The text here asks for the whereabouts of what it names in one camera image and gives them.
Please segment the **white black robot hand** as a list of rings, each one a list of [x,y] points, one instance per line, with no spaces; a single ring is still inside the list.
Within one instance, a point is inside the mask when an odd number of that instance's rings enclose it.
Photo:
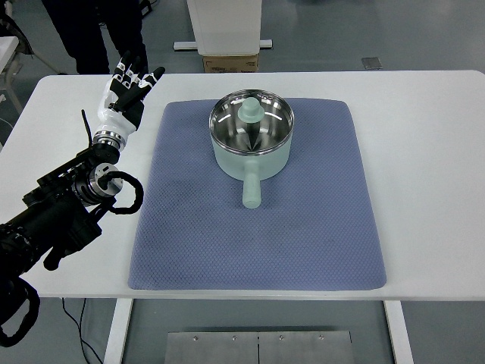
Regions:
[[[148,72],[139,56],[126,52],[106,83],[97,111],[103,130],[127,138],[138,130],[144,112],[144,99],[165,73],[164,67]]]

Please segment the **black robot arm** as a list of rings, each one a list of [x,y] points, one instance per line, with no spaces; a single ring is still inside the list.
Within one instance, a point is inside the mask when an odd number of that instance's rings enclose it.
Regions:
[[[1,334],[1,345],[18,344],[35,324],[40,299],[22,279],[40,259],[49,271],[82,250],[102,233],[99,220],[107,213],[129,215],[143,201],[143,189],[115,164],[121,146],[97,137],[75,158],[38,179],[38,187],[23,197],[26,210],[1,226],[1,322],[9,321],[24,304],[28,311],[17,331]]]

